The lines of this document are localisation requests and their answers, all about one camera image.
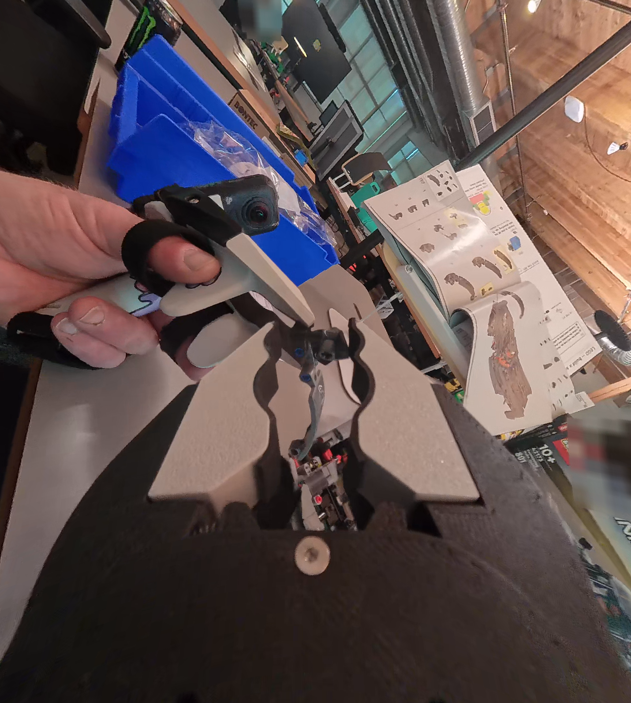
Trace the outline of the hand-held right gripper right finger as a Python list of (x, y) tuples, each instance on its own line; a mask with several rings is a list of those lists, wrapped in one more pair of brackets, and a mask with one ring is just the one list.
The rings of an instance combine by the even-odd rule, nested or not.
[(348, 322), (356, 491), (372, 507), (473, 504), (480, 498), (432, 380), (364, 322)]

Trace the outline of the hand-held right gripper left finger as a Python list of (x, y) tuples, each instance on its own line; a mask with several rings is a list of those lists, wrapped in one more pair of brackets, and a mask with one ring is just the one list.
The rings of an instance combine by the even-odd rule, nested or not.
[(254, 382), (259, 371), (276, 368), (268, 347), (275, 331), (267, 323), (197, 384), (149, 499), (258, 503), (256, 469), (270, 445), (270, 417)]

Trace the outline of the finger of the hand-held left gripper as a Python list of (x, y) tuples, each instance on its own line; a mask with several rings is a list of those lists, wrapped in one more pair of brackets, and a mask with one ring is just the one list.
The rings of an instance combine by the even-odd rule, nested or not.
[(293, 321), (310, 328), (315, 322), (301, 290), (244, 233), (230, 238), (226, 246), (214, 243), (214, 257), (221, 265), (217, 279), (204, 286), (174, 285), (162, 297), (160, 310), (180, 317), (255, 292)]
[(209, 323), (188, 346), (188, 362), (201, 369), (214, 368), (237, 354), (232, 364), (241, 361), (255, 366), (264, 362), (268, 353), (264, 345), (266, 333), (275, 323), (258, 327), (253, 323)]

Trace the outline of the grey toy brick car model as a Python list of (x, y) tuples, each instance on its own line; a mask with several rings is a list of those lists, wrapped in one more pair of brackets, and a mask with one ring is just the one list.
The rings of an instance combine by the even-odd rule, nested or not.
[(299, 491), (291, 527), (296, 531), (357, 531), (351, 501), (344, 486), (348, 464), (349, 425), (318, 436), (307, 454), (301, 455), (301, 440), (289, 447), (288, 462)]

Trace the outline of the grey toy brick panel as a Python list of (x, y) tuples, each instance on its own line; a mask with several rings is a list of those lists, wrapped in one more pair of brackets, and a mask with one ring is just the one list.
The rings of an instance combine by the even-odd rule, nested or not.
[(304, 438), (294, 440), (289, 447), (290, 456), (301, 462), (311, 451), (318, 434), (325, 402), (322, 366), (349, 358), (349, 346), (345, 334), (336, 328), (313, 329), (296, 322), (292, 327), (282, 325), (280, 334), (283, 351), (295, 360), (299, 366), (299, 379), (309, 388), (311, 422)]

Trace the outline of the person's left hand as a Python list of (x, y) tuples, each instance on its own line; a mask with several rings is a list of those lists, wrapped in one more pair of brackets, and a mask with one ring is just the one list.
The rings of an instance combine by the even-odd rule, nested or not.
[[(0, 170), (0, 326), (124, 273), (121, 244), (140, 222), (112, 202)], [(55, 315), (51, 331), (84, 363), (114, 368), (155, 349), (170, 320), (84, 296)]]

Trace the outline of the blue plastic storage bin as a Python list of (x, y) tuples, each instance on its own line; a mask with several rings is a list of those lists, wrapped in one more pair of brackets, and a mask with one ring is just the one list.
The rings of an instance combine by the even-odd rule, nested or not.
[(190, 136), (190, 123), (206, 122), (246, 140), (294, 195), (315, 205), (308, 189), (296, 184), (294, 172), (161, 36), (131, 57), (117, 80), (107, 161), (115, 173), (116, 195), (131, 202), (175, 183), (188, 187), (233, 179)]

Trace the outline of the clear plastic bags pile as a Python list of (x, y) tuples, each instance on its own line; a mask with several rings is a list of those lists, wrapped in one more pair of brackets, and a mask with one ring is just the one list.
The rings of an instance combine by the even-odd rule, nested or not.
[(336, 248), (337, 240), (317, 212), (272, 167), (266, 158), (244, 137), (211, 119), (207, 122), (184, 121), (180, 124), (193, 140), (237, 178), (262, 174), (268, 176), (277, 191), (277, 204), (284, 215), (303, 234), (320, 245)]

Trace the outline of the brown chair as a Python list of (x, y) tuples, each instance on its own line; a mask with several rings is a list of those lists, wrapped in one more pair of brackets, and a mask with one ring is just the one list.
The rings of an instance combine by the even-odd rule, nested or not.
[(391, 166), (382, 153), (357, 153), (343, 162), (342, 173), (346, 178), (345, 189), (358, 189), (360, 186), (376, 180), (377, 175), (391, 173)]

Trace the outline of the grey equipment case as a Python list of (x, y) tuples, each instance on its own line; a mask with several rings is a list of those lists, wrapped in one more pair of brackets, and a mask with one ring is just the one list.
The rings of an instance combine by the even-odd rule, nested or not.
[(319, 178), (324, 179), (347, 152), (362, 141), (363, 136), (363, 126), (350, 102), (343, 101), (309, 146)]

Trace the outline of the black green drink can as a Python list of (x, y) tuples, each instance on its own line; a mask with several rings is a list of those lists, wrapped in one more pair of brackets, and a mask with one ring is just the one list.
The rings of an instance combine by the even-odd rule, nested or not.
[(183, 29), (183, 19), (169, 1), (134, 1), (138, 15), (123, 46), (127, 56), (134, 55), (154, 36), (161, 36), (175, 47)]

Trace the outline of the black office chair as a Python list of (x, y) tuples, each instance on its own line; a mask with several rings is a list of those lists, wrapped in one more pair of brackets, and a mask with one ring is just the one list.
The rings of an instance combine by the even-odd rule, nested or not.
[(110, 1), (0, 1), (0, 167), (38, 175), (32, 144), (49, 170), (74, 175), (77, 127), (98, 52), (109, 48)]

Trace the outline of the black computer monitor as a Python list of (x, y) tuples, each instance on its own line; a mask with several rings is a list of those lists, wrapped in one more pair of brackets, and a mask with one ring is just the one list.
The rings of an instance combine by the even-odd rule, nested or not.
[(351, 72), (344, 40), (324, 4), (292, 1), (283, 13), (292, 74), (324, 103)]

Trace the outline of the black metal pole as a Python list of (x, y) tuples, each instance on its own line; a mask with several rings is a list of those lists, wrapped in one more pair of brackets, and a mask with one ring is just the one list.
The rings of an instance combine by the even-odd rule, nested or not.
[(631, 20), (462, 158), (456, 169), (464, 170), (490, 157), (628, 47), (631, 47)]

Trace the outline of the silver duct with vent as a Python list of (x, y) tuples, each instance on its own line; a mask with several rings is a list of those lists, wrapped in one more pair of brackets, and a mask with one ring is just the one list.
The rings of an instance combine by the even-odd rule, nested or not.
[(460, 111), (462, 128), (475, 149), (496, 126), (490, 99), (479, 79), (478, 62), (467, 26), (463, 1), (427, 1), (446, 70)]

